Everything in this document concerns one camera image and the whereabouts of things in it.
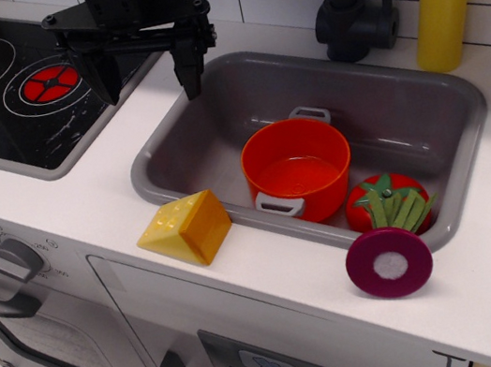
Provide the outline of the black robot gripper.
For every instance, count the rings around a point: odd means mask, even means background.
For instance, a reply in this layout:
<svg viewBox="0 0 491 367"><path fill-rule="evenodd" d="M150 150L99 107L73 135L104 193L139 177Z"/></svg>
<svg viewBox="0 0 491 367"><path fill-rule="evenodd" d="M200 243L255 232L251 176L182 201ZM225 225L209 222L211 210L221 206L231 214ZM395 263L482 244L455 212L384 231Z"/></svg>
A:
<svg viewBox="0 0 491 367"><path fill-rule="evenodd" d="M192 100L201 94L204 55L216 45L209 10L206 0L83 0L45 17L41 26L106 104L116 105L122 90L113 55L166 50Z"/></svg>

